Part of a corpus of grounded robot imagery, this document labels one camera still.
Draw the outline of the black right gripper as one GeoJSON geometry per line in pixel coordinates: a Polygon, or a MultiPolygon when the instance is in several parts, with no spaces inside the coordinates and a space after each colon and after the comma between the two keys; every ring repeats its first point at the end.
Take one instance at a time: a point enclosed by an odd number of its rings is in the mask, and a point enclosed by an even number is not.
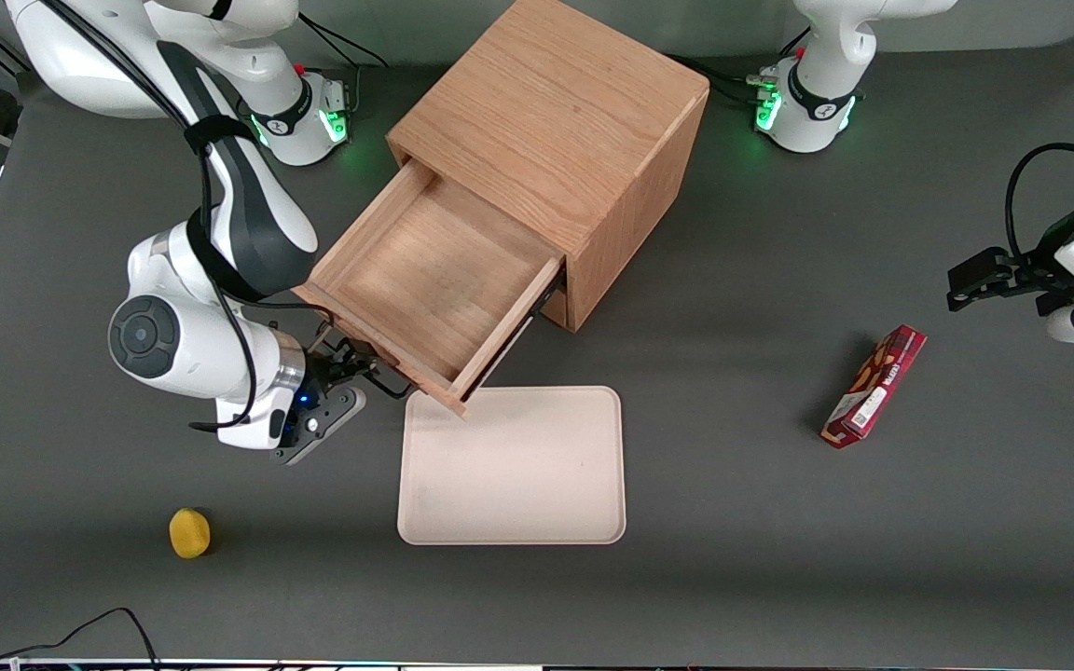
{"type": "Polygon", "coordinates": [[[380,388],[379,367],[369,362],[369,344],[340,339],[317,339],[306,351],[306,374],[297,388],[297,411],[350,406],[350,379],[361,378],[380,388]]]}

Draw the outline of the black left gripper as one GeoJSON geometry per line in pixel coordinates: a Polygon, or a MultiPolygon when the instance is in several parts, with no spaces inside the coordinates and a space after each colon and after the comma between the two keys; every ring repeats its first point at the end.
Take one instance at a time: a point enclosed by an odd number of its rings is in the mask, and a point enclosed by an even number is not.
{"type": "Polygon", "coordinates": [[[971,303],[992,297],[1032,296],[1039,317],[1047,319],[1060,309],[1074,308],[1074,277],[1053,254],[1037,251],[1015,254],[1017,267],[1005,248],[988,247],[949,271],[947,310],[960,311],[971,303]]]}

